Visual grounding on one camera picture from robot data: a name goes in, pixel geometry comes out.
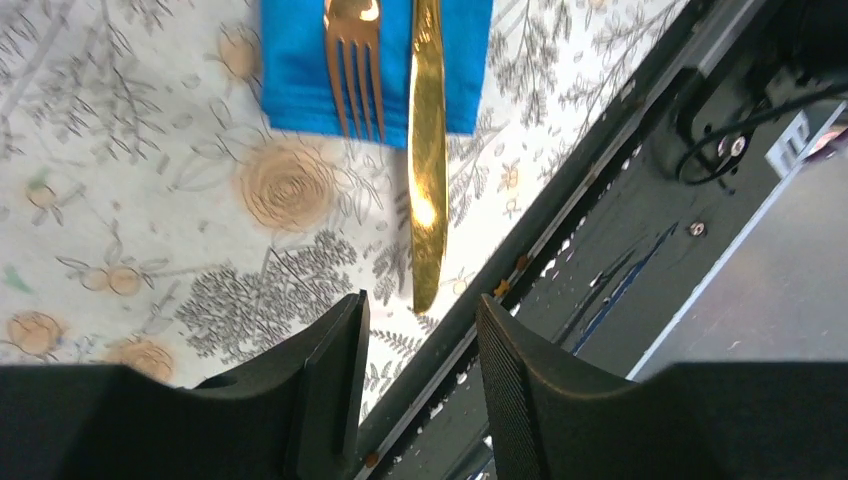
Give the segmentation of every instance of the gray floor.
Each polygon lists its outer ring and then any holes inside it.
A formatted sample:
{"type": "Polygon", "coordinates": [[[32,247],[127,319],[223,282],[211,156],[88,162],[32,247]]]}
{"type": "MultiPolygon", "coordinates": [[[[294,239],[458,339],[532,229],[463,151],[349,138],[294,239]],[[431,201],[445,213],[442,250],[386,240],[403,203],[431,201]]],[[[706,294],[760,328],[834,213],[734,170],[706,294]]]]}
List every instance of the gray floor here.
{"type": "Polygon", "coordinates": [[[848,155],[804,167],[635,375],[680,360],[848,359],[848,155]]]}

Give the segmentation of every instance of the fork tine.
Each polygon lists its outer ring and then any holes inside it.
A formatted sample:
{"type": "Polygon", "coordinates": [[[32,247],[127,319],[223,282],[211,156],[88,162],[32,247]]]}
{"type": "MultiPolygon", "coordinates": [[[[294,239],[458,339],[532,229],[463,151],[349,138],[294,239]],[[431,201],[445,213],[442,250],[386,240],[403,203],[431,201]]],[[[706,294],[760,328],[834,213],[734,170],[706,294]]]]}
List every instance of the fork tine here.
{"type": "Polygon", "coordinates": [[[377,114],[377,128],[380,139],[386,141],[386,123],[383,121],[383,84],[380,83],[380,44],[379,40],[368,44],[368,63],[371,64],[371,88],[374,90],[374,106],[377,114]]]}
{"type": "Polygon", "coordinates": [[[342,77],[341,72],[339,72],[339,39],[330,35],[328,32],[325,42],[327,44],[327,68],[330,71],[330,85],[333,87],[333,100],[336,102],[336,113],[339,115],[339,124],[342,126],[342,133],[345,137],[350,137],[347,115],[344,108],[342,77]]]}
{"type": "Polygon", "coordinates": [[[345,64],[345,83],[347,83],[347,94],[350,96],[350,110],[353,113],[353,126],[356,128],[356,136],[362,138],[362,128],[359,126],[359,106],[356,98],[356,77],[353,76],[352,42],[342,42],[342,57],[345,64]]]}
{"type": "Polygon", "coordinates": [[[365,56],[368,54],[366,45],[356,45],[356,69],[359,71],[359,98],[362,99],[362,116],[365,118],[365,129],[368,130],[368,140],[374,140],[371,132],[371,100],[368,95],[368,83],[365,78],[365,56]]]}

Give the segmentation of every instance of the gold knife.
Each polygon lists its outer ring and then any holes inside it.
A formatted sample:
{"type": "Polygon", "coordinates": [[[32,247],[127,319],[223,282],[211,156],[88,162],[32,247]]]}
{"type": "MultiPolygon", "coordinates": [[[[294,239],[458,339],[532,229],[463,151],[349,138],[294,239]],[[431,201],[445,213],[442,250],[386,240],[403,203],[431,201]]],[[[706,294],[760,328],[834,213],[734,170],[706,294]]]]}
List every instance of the gold knife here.
{"type": "Polygon", "coordinates": [[[426,312],[439,290],[448,241],[445,54],[441,0],[415,0],[409,85],[409,204],[412,309],[426,312]]]}

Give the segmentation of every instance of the white floral tablecloth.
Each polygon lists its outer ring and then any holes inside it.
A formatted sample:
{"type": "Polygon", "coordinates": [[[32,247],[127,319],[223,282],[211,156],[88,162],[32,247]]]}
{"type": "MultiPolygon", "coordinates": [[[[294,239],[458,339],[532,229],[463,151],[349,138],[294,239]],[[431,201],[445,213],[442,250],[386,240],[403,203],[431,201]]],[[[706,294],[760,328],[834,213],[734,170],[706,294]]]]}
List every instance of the white floral tablecloth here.
{"type": "Polygon", "coordinates": [[[364,418],[684,4],[495,0],[416,316],[405,154],[267,127],[254,1],[0,0],[0,362],[193,386],[363,288],[364,418]]]}

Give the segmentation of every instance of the black cable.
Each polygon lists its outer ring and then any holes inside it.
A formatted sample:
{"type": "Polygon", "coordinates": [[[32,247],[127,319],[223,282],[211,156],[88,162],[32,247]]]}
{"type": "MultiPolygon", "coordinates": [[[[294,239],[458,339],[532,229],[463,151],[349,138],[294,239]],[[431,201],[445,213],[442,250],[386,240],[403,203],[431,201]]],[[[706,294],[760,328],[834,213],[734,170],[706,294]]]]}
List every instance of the black cable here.
{"type": "Polygon", "coordinates": [[[723,177],[731,170],[736,168],[742,160],[742,157],[740,156],[738,158],[728,161],[719,169],[711,172],[709,175],[703,178],[699,178],[698,180],[685,180],[683,178],[683,170],[686,167],[686,164],[693,156],[695,156],[695,154],[697,154],[698,152],[703,150],[704,147],[715,141],[721,140],[730,134],[740,133],[746,130],[754,130],[760,125],[768,121],[775,120],[783,115],[786,115],[787,113],[791,113],[795,110],[800,110],[801,108],[804,108],[812,103],[826,100],[828,98],[832,98],[844,93],[848,93],[848,83],[830,85],[818,92],[809,93],[794,100],[789,100],[779,107],[773,107],[760,113],[752,114],[745,120],[740,120],[738,122],[722,127],[718,130],[715,130],[706,135],[698,142],[696,142],[694,145],[692,145],[691,148],[689,148],[689,150],[686,151],[686,153],[683,154],[683,156],[677,162],[677,167],[675,168],[675,177],[679,182],[693,186],[703,185],[705,183],[718,180],[719,178],[723,177]]]}

